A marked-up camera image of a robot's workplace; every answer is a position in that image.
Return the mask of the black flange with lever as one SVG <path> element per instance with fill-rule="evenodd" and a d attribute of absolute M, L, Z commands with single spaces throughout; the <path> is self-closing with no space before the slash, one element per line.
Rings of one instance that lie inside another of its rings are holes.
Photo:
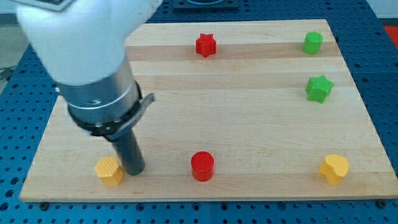
<path fill-rule="evenodd" d="M 149 93 L 145 98 L 142 97 L 140 86 L 137 82 L 134 82 L 134 86 L 128 89 L 129 92 L 134 92 L 134 95 L 138 97 L 133 102 L 130 108 L 125 107 L 122 104 L 122 100 L 117 100 L 110 104 L 110 106 L 102 106 L 99 108 L 92 108 L 88 110 L 81 110 L 71 105 L 68 106 L 68 112 L 74 122 L 88 134 L 92 136 L 102 136 L 110 142 L 115 142 L 117 139 L 122 138 L 128 130 L 132 129 L 142 118 L 147 107 L 155 101 L 153 93 Z M 109 122 L 105 122 L 103 119 L 96 122 L 88 121 L 89 118 L 94 118 L 97 111 L 105 109 L 99 115 L 106 115 L 107 113 L 119 112 L 124 109 L 126 111 L 122 115 L 112 116 Z"/>

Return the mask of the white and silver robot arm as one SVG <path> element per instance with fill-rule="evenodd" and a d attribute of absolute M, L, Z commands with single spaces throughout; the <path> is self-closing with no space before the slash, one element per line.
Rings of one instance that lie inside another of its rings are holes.
<path fill-rule="evenodd" d="M 133 133 L 153 94 L 131 72 L 126 38 L 160 6 L 155 0 L 19 1 L 16 16 L 74 122 L 115 148 L 124 171 L 145 162 Z"/>

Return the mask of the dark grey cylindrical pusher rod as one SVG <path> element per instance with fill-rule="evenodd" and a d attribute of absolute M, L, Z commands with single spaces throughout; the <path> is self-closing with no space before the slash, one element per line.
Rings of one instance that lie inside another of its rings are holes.
<path fill-rule="evenodd" d="M 125 173 L 138 175 L 144 170 L 144 158 L 132 129 L 112 141 L 112 145 L 118 154 Z"/>

